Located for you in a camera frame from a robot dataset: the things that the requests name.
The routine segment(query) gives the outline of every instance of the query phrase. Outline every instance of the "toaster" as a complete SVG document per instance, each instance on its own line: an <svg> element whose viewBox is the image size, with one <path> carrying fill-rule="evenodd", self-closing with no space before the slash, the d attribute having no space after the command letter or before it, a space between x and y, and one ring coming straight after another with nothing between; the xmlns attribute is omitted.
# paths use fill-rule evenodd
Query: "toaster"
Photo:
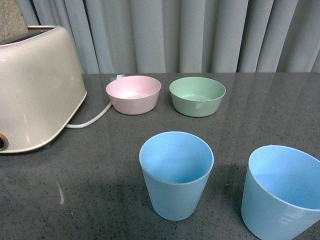
<svg viewBox="0 0 320 240"><path fill-rule="evenodd" d="M0 42L0 154L52 141L87 91L73 42L61 26L29 26Z"/></svg>

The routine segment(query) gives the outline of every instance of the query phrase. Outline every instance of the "gray countertop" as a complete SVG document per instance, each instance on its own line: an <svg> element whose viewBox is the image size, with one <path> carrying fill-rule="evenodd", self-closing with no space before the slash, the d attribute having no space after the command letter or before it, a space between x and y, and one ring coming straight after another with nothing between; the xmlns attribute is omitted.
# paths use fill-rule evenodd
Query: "gray countertop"
<svg viewBox="0 0 320 240"><path fill-rule="evenodd" d="M152 111L111 107L86 128L64 129L48 149L0 155L0 239L257 239L240 213L252 151L285 145L320 159L320 73L145 75L162 83ZM193 118L174 109L169 84L186 76L224 84L216 113ZM102 111L111 77L83 75L87 97L71 123ZM143 143L167 131L202 138L215 158L195 212L182 221L153 210L139 164ZM320 222L296 239L320 240Z"/></svg>

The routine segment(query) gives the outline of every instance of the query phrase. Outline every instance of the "bowl rim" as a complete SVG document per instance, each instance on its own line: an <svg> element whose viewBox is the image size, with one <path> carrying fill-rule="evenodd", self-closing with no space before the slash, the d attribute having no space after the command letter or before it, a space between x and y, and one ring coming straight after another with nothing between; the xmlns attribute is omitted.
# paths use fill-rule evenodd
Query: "bowl rim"
<svg viewBox="0 0 320 240"><path fill-rule="evenodd" d="M215 82L215 83L218 83L220 86L222 86L223 89L224 89L224 92L223 92L223 94L222 94L221 96L216 97L216 98L213 98L213 99L210 99L210 100L190 100L190 99L185 99L185 98L183 98L183 97L181 97L181 96L178 96L177 94L173 93L171 87L172 87L172 84L173 84L174 82L177 82L177 81L183 80L183 79L189 79L189 78L198 78L198 79L206 79L206 80L213 81L213 82ZM187 76L187 77L182 77L182 78L176 79L176 80L174 80L172 83L170 83L170 85L169 85L169 91L170 91L170 93L171 93L172 95L174 95L174 96L175 96L176 98L178 98L178 99L181 99L181 100L184 100L184 101L187 101L187 102L192 102L192 103L204 103L204 102L212 102L212 101L216 101L216 100L218 100L218 99L222 99L222 98L226 95L227 89L226 89L226 87L225 87L221 82L219 82L219 81L217 81L217 80L214 80L214 79L212 79L212 78L202 77L202 76Z"/></svg>
<svg viewBox="0 0 320 240"><path fill-rule="evenodd" d="M130 79L130 78L133 78L133 77L135 77L135 78L136 78L136 77L143 77L143 78L147 78L147 79L149 79L149 80L152 80L152 81L154 81L156 84L158 84L158 88L157 88L156 91L154 91L152 94L149 94L148 96L136 97L136 98L132 98L132 99L114 96L113 94L110 94L110 93L108 92L108 87L110 88L110 86L112 86L112 85L114 85L114 84L117 84L117 82L120 82L120 80L123 81L124 79ZM153 78L153 77L151 77L151 76L131 75L131 76L124 76L124 77L121 77L121 78L118 78L118 79L116 79L116 80L113 80L113 81L109 82L109 83L107 84L107 86L105 87L105 91L106 91L106 93L107 93L107 95L108 95L109 97L112 97L112 98L114 98L114 99L134 101L134 100L141 100L141 99L146 99L146 98L149 98L149 97L151 97L151 96L154 96L154 95L156 95L156 94L158 94L158 93L160 92L161 88L162 88L162 84L161 84L161 82L160 82L158 79L155 79L155 78Z"/></svg>

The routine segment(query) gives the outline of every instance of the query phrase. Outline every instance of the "curtain fold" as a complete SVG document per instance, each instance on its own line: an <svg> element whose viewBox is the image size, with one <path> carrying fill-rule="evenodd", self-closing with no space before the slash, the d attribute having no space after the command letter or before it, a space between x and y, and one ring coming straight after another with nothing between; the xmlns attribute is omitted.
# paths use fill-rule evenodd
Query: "curtain fold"
<svg viewBox="0 0 320 240"><path fill-rule="evenodd" d="M59 25L83 73L320 71L318 0L17 0Z"/></svg>

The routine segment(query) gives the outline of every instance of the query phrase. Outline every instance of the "white cord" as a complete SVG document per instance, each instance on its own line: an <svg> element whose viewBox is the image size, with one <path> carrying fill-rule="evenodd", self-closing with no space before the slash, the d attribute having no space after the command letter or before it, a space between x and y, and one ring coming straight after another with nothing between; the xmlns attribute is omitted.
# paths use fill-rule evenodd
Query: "white cord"
<svg viewBox="0 0 320 240"><path fill-rule="evenodd" d="M93 124L95 121L97 121L99 118L101 118L107 111L108 109L112 106L112 103L109 102L109 104L105 107L105 109L102 110L95 118L91 119L90 121L87 121L82 124L67 124L65 127L68 129L82 129L85 128L91 124Z"/></svg>

